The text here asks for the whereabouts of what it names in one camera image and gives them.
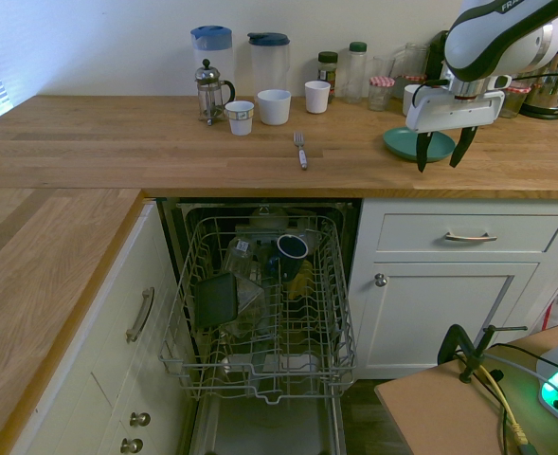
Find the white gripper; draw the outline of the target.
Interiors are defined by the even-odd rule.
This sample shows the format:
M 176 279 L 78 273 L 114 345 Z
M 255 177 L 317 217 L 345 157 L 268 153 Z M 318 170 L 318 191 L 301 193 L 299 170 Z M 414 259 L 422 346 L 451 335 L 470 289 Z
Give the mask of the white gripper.
M 504 93 L 489 91 L 473 100 L 458 100 L 446 89 L 423 87 L 414 93 L 407 111 L 405 126 L 418 133 L 416 162 L 422 173 L 428 160 L 433 133 L 461 129 L 459 141 L 451 154 L 449 165 L 456 168 L 461 162 L 477 133 L 477 126 L 495 121 L 501 110 Z

